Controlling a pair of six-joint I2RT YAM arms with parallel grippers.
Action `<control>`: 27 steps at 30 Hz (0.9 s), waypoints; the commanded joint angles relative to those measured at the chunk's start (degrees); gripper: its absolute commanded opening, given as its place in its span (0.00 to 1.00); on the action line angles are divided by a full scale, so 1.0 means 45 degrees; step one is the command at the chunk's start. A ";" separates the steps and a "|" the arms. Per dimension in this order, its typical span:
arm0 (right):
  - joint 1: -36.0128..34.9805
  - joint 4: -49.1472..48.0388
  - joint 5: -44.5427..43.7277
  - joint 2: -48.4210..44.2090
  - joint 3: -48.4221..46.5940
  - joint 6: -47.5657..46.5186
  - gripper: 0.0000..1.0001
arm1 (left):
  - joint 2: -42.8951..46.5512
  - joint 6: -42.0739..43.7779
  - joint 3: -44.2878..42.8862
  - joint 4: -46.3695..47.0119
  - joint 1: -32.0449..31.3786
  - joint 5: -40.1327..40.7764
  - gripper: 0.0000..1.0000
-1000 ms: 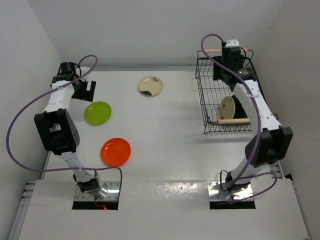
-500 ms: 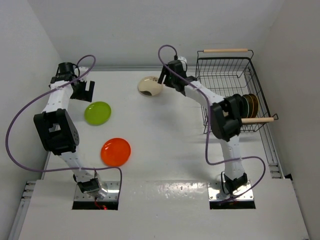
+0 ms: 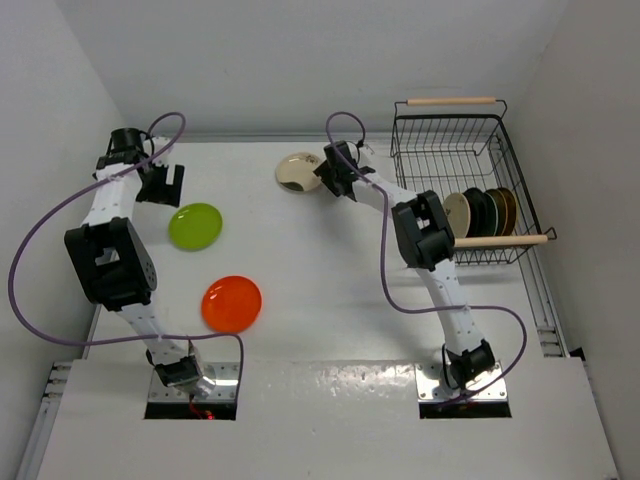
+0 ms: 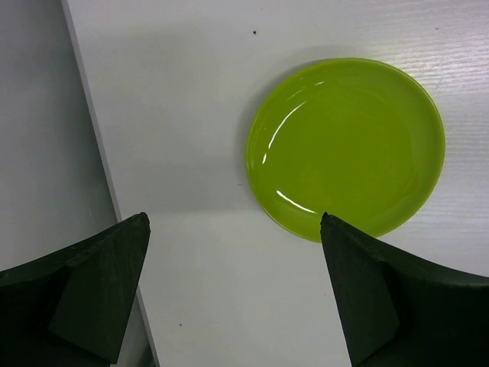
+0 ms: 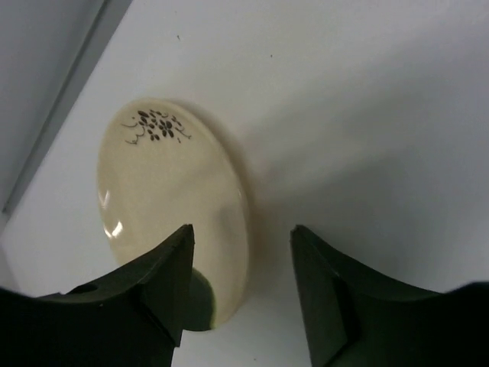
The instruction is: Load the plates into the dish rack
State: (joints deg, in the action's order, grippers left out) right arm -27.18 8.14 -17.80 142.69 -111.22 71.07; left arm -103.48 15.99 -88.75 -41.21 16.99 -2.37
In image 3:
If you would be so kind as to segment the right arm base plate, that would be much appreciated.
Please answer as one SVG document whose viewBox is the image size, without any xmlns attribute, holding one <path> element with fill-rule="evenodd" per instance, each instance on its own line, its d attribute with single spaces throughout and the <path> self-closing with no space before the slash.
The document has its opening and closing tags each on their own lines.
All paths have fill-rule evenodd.
<svg viewBox="0 0 640 480">
<path fill-rule="evenodd" d="M 462 389 L 454 387 L 455 381 L 451 374 L 448 374 L 449 384 L 445 382 L 445 374 L 441 363 L 415 364 L 414 371 L 420 404 L 438 405 L 452 401 L 461 395 L 466 395 L 467 398 L 460 400 L 460 403 L 490 404 L 508 402 L 506 381 L 503 378 L 503 369 L 500 362 L 467 382 Z"/>
</svg>

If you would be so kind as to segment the orange plate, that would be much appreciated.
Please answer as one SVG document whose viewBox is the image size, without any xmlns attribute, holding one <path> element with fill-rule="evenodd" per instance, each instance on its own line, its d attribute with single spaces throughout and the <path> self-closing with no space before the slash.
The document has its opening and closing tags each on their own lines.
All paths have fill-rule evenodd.
<svg viewBox="0 0 640 480">
<path fill-rule="evenodd" d="M 216 280 L 201 300 L 204 323 L 220 333 L 241 333 L 250 328 L 262 310 L 258 286 L 243 276 L 226 276 Z"/>
</svg>

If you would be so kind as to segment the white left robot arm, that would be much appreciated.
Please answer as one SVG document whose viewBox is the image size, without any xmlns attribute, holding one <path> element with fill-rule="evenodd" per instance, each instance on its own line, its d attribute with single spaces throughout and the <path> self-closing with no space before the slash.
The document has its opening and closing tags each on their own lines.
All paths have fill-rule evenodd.
<svg viewBox="0 0 640 480">
<path fill-rule="evenodd" d="M 87 299 L 116 313 L 142 337 L 160 382 L 190 400 L 204 400 L 215 388 L 214 376 L 191 341 L 169 333 L 154 300 L 155 266 L 132 223 L 139 202 L 180 204 L 183 166 L 176 166 L 169 180 L 165 160 L 139 164 L 154 147 L 141 130 L 111 132 L 107 152 L 96 165 L 101 185 L 90 211 L 80 227 L 65 233 L 64 243 Z"/>
</svg>

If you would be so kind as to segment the cream plate with black mark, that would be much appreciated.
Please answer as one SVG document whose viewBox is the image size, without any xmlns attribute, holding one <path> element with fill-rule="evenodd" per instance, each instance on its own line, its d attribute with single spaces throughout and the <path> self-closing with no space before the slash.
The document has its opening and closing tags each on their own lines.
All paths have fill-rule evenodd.
<svg viewBox="0 0 640 480">
<path fill-rule="evenodd" d="M 321 159 L 309 152 L 299 152 L 282 159 L 276 169 L 277 182 L 293 192 L 309 192 L 318 188 L 321 180 L 314 171 L 320 166 Z"/>
</svg>

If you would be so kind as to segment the yellow patterned plate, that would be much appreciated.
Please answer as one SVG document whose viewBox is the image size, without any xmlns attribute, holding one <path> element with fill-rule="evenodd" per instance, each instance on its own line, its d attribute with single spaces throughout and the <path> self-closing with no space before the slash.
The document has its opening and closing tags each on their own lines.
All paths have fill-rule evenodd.
<svg viewBox="0 0 640 480">
<path fill-rule="evenodd" d="M 505 204 L 507 208 L 507 217 L 506 217 L 506 223 L 505 223 L 503 235 L 510 236 L 514 232 L 517 219 L 518 219 L 517 198 L 514 195 L 514 193 L 507 188 L 501 188 L 500 191 L 505 199 Z"/>
<path fill-rule="evenodd" d="M 506 225 L 508 220 L 508 208 L 505 197 L 498 189 L 492 189 L 490 195 L 494 199 L 498 210 L 498 227 L 496 234 L 498 236 L 503 236 L 506 231 Z"/>
</svg>

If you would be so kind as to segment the green plate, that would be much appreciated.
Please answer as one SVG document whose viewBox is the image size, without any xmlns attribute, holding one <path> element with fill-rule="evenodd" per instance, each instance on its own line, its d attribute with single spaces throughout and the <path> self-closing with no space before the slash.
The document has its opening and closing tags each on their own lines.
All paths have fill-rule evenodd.
<svg viewBox="0 0 640 480">
<path fill-rule="evenodd" d="M 192 203 L 180 208 L 172 216 L 168 235 L 175 247 L 198 251 L 212 245 L 222 228 L 223 217 L 216 207 L 207 203 Z"/>
</svg>

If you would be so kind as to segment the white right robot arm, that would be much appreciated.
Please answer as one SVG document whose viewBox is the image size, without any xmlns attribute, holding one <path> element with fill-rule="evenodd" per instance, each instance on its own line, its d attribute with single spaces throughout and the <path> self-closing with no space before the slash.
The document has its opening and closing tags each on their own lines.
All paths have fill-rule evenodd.
<svg viewBox="0 0 640 480">
<path fill-rule="evenodd" d="M 324 147 L 314 174 L 336 197 L 368 205 L 391 221 L 399 254 L 422 279 L 444 332 L 448 369 L 443 378 L 461 390 L 495 364 L 489 342 L 476 326 L 460 287 L 454 235 L 438 195 L 415 193 L 386 181 L 373 168 L 359 167 L 349 145 Z"/>
</svg>

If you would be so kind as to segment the glossy black plate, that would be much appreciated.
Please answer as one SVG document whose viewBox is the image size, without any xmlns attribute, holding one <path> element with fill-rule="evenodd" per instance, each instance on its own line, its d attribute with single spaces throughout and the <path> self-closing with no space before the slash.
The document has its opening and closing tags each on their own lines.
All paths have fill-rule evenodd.
<svg viewBox="0 0 640 480">
<path fill-rule="evenodd" d="M 467 189 L 463 195 L 469 204 L 471 212 L 470 227 L 467 236 L 486 236 L 487 204 L 483 192 L 476 187 L 472 187 Z"/>
</svg>

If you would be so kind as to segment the blue floral plate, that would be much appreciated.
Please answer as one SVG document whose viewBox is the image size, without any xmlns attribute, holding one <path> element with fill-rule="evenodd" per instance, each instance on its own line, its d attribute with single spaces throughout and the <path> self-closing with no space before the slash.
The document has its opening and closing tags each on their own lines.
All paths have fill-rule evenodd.
<svg viewBox="0 0 640 480">
<path fill-rule="evenodd" d="M 486 202 L 485 232 L 487 236 L 496 236 L 499 226 L 498 206 L 494 198 L 487 191 L 484 192 L 484 199 Z"/>
</svg>

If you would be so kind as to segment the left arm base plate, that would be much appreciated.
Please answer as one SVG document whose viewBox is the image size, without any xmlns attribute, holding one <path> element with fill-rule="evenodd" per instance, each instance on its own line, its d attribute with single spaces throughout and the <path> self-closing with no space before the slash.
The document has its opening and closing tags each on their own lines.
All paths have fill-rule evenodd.
<svg viewBox="0 0 640 480">
<path fill-rule="evenodd" d="M 239 364 L 205 363 L 203 377 L 188 391 L 166 387 L 156 373 L 151 375 L 147 400 L 150 403 L 233 403 L 237 397 Z"/>
</svg>

